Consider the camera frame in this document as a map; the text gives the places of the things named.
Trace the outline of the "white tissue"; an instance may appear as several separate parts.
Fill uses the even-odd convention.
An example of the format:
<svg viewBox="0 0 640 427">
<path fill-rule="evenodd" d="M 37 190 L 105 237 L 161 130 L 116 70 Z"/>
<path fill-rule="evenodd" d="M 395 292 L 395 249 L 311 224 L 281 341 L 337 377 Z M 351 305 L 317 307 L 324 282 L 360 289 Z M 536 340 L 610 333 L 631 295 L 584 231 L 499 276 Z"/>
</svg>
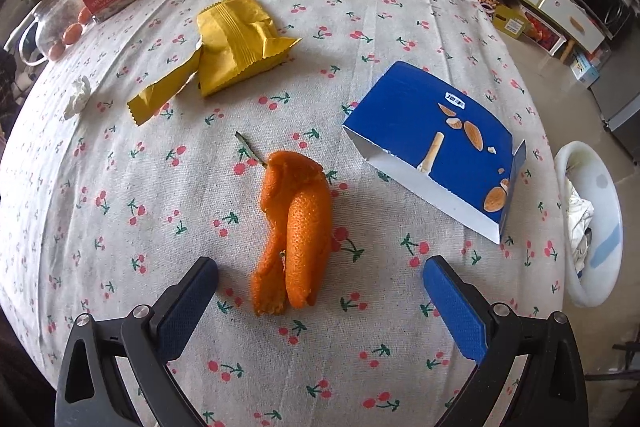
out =
<svg viewBox="0 0 640 427">
<path fill-rule="evenodd" d="M 79 115 L 86 107 L 91 96 L 91 86 L 86 76 L 80 76 L 73 81 L 67 104 L 64 109 L 64 119 L 69 120 Z"/>
</svg>

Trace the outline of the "orange peel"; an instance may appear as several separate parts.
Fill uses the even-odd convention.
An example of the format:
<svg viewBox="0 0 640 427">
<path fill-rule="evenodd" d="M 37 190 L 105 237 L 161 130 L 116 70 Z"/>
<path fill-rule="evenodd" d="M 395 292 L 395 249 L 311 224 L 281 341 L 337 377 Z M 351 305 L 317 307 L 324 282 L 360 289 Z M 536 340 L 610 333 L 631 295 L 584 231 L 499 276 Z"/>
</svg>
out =
<svg viewBox="0 0 640 427">
<path fill-rule="evenodd" d="M 250 276 L 258 317 L 312 307 L 332 251 L 333 197 L 320 164 L 292 150 L 276 150 L 264 168 L 259 206 L 269 235 Z"/>
</svg>

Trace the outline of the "blue almond snack box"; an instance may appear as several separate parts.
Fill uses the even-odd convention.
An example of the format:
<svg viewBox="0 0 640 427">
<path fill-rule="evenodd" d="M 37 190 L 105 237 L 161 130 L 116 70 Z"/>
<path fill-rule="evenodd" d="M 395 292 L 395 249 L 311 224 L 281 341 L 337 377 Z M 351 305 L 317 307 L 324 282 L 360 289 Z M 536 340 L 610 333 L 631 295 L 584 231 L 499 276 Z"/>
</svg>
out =
<svg viewBox="0 0 640 427">
<path fill-rule="evenodd" d="M 474 98 L 396 62 L 343 128 L 372 167 L 485 239 L 500 242 L 527 147 Z"/>
</svg>

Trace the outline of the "white polka dot trash bin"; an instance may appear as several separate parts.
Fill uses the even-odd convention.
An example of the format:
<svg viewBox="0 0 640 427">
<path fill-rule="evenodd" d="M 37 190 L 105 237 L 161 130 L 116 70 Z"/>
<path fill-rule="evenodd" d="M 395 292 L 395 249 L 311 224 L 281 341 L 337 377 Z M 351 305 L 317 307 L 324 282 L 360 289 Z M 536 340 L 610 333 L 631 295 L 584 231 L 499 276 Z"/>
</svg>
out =
<svg viewBox="0 0 640 427">
<path fill-rule="evenodd" d="M 602 305 L 616 284 L 623 257 L 623 217 L 615 183 L 604 161 L 584 142 L 573 141 L 560 148 L 554 158 L 564 222 L 565 288 L 576 307 Z M 565 179 L 572 181 L 583 199 L 592 202 L 591 243 L 585 269 L 578 277 L 567 237 Z"/>
</svg>

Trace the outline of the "white paper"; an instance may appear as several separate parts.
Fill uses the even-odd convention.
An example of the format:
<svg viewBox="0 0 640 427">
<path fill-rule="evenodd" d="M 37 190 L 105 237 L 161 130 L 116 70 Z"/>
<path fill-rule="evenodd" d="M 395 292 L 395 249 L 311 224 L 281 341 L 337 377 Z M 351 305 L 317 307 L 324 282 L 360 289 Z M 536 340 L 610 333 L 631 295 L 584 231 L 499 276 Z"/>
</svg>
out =
<svg viewBox="0 0 640 427">
<path fill-rule="evenodd" d="M 565 207 L 567 237 L 570 240 L 570 252 L 578 277 L 585 269 L 588 249 L 591 243 L 590 223 L 594 215 L 592 202 L 578 194 L 570 179 L 565 179 L 567 204 Z"/>
</svg>

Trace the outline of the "yellow foil snack wrapper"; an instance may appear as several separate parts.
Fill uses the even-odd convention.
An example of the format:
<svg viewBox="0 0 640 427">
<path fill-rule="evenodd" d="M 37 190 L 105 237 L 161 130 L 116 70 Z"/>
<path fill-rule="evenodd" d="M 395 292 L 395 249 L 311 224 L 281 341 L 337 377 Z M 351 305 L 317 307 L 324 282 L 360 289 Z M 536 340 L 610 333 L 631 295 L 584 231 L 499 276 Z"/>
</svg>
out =
<svg viewBox="0 0 640 427">
<path fill-rule="evenodd" d="M 280 34 L 257 0 L 220 0 L 201 10 L 196 24 L 200 38 L 194 52 L 127 102 L 138 126 L 159 112 L 191 77 L 198 78 L 198 92 L 206 98 L 284 63 L 299 43 Z"/>
</svg>

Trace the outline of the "orange tangerine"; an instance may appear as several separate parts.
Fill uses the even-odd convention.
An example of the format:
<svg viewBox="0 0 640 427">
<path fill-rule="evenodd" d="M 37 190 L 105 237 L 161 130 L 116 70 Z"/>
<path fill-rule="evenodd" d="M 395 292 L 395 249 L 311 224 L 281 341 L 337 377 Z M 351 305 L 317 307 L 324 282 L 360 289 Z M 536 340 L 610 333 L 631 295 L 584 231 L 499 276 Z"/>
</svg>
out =
<svg viewBox="0 0 640 427">
<path fill-rule="evenodd" d="M 77 20 L 81 25 L 87 26 L 93 19 L 90 10 L 85 6 L 78 14 Z"/>
<path fill-rule="evenodd" d="M 84 28 L 80 23 L 71 24 L 63 32 L 62 43 L 66 46 L 72 46 L 80 39 L 83 30 Z"/>
<path fill-rule="evenodd" d="M 50 47 L 48 52 L 48 57 L 50 61 L 56 62 L 58 61 L 64 54 L 66 46 L 61 41 L 56 42 L 53 46 Z"/>
</svg>

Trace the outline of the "cherry print tablecloth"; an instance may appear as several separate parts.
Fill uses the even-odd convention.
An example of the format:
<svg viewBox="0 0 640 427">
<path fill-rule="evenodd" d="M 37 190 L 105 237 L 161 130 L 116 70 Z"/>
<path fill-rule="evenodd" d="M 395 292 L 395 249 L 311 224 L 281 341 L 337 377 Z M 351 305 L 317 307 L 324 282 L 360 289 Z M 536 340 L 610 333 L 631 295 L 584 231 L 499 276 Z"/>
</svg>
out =
<svg viewBox="0 0 640 427">
<path fill-rule="evenodd" d="M 209 426 L 431 426 L 473 362 L 422 273 L 563 302 L 553 158 L 478 0 L 137 0 L 39 76 L 1 161 L 1 308 L 55 384 L 75 320 L 219 285 L 167 364 Z"/>
</svg>

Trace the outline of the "glass teapot wooden lid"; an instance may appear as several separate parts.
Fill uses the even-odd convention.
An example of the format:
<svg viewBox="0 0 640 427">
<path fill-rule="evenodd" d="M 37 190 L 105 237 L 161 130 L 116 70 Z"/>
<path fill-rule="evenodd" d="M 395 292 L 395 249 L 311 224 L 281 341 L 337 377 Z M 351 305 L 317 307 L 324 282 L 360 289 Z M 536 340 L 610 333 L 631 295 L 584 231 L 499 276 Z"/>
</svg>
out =
<svg viewBox="0 0 640 427">
<path fill-rule="evenodd" d="M 64 30 L 78 23 L 79 12 L 85 7 L 82 0 L 42 0 L 34 9 L 34 20 L 24 30 L 18 43 L 18 54 L 26 66 L 36 67 L 49 60 L 48 52 L 56 42 L 62 42 Z M 29 60 L 24 50 L 29 31 L 35 27 L 35 46 L 40 54 L 38 60 Z"/>
</svg>

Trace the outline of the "yellow cardboard snack box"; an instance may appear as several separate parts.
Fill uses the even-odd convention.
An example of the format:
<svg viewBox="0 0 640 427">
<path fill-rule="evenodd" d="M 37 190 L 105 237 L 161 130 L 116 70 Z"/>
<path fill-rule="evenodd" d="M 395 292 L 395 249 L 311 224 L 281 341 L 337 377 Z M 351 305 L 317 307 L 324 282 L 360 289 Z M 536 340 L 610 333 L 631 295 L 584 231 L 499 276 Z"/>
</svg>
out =
<svg viewBox="0 0 640 427">
<path fill-rule="evenodd" d="M 498 31 L 518 39 L 529 30 L 530 23 L 516 4 L 499 4 L 492 14 L 492 23 Z"/>
</svg>

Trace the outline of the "red gift box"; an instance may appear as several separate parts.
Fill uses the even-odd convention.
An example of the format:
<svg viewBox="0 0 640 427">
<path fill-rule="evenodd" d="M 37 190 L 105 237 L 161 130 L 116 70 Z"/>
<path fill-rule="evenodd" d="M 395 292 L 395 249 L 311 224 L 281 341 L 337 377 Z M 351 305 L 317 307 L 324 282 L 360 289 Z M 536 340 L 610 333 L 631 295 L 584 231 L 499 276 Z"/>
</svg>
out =
<svg viewBox="0 0 640 427">
<path fill-rule="evenodd" d="M 549 55 L 555 56 L 555 53 L 566 43 L 566 38 L 526 6 L 520 5 L 520 12 L 528 21 L 526 36 L 533 40 L 534 43 L 537 43 Z"/>
</svg>

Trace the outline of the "grey refrigerator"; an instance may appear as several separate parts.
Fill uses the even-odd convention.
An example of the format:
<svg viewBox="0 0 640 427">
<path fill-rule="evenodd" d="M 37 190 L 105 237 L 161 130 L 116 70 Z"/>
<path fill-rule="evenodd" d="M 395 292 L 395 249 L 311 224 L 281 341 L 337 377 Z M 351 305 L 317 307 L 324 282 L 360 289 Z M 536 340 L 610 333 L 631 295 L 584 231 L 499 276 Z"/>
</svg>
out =
<svg viewBox="0 0 640 427">
<path fill-rule="evenodd" d="M 614 52 L 590 88 L 604 127 L 639 161 L 639 52 Z"/>
</svg>

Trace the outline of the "blue white small box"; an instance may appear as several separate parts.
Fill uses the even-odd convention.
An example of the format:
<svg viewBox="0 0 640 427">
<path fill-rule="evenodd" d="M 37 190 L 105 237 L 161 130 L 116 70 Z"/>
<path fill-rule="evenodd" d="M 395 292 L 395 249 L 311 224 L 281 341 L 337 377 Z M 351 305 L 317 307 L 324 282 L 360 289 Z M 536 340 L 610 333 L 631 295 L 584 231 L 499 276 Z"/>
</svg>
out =
<svg viewBox="0 0 640 427">
<path fill-rule="evenodd" d="M 570 70 L 575 79 L 585 88 L 589 88 L 595 83 L 600 72 L 589 62 L 588 58 L 582 52 L 575 52 L 570 62 Z"/>
</svg>

